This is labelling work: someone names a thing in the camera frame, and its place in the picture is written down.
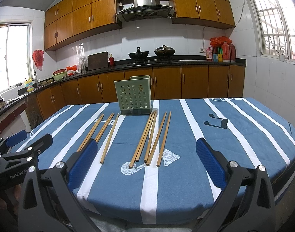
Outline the person's left hand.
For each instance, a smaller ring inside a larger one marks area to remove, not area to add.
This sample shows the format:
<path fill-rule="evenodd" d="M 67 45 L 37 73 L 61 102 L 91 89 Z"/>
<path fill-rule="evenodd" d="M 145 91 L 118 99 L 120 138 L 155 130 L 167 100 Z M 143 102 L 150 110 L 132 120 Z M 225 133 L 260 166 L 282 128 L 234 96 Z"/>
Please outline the person's left hand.
<path fill-rule="evenodd" d="M 6 191 L 0 192 L 0 209 L 8 210 L 14 217 L 18 215 L 19 201 L 21 198 L 21 185 L 16 185 Z"/>

